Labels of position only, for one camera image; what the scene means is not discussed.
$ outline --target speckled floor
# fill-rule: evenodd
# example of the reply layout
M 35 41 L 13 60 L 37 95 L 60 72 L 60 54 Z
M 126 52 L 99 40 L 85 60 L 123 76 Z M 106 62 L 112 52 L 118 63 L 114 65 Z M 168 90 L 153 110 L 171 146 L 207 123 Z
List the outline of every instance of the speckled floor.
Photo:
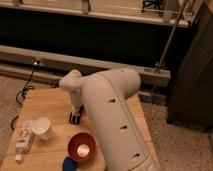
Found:
M 0 166 L 4 159 L 12 130 L 10 122 L 20 112 L 16 93 L 26 81 L 0 76 Z M 47 85 L 33 83 L 36 88 Z M 142 103 L 145 117 L 163 171 L 212 171 L 213 153 L 207 133 L 187 124 L 166 124 L 165 106 Z

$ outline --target paper cup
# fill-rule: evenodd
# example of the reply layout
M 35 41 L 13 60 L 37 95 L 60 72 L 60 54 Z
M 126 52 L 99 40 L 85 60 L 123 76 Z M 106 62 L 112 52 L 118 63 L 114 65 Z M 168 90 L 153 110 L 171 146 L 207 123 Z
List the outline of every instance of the paper cup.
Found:
M 32 124 L 32 131 L 43 140 L 49 140 L 52 136 L 51 121 L 47 117 L 41 117 Z

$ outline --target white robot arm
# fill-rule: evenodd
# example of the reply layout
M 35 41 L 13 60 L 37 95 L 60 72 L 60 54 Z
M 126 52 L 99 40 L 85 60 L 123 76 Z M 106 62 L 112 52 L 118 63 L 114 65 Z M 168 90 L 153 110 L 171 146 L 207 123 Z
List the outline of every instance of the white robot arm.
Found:
M 84 105 L 109 171 L 157 171 L 126 104 L 140 87 L 138 73 L 124 68 L 73 77 L 73 72 L 77 73 L 71 71 L 59 85 L 70 93 L 73 106 Z

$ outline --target wooden table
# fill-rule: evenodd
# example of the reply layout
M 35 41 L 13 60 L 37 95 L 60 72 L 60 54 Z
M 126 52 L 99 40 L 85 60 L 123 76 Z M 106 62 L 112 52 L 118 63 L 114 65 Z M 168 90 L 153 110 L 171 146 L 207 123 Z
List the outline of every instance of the wooden table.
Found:
M 135 95 L 127 102 L 152 155 L 157 160 L 138 97 Z M 17 121 L 1 171 L 61 171 L 62 162 L 68 155 L 67 145 L 70 138 L 78 132 L 93 134 L 89 119 L 85 113 L 82 115 L 81 125 L 69 124 L 71 110 L 68 94 L 58 88 L 30 91 Z M 23 162 L 17 164 L 14 161 L 15 145 L 20 129 L 25 120 L 35 120 L 41 116 L 50 118 L 54 131 L 53 137 L 46 142 L 35 137 L 30 151 L 24 156 Z M 79 166 L 82 171 L 102 171 L 104 168 L 105 161 L 98 144 L 94 159 Z

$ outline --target red bowl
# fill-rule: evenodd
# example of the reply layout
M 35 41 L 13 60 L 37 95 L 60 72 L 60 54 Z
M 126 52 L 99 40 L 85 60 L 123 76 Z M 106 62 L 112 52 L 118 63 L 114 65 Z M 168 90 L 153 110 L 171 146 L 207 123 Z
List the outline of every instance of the red bowl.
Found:
M 74 135 L 68 144 L 68 153 L 72 160 L 82 163 L 91 159 L 96 150 L 92 135 L 82 132 Z

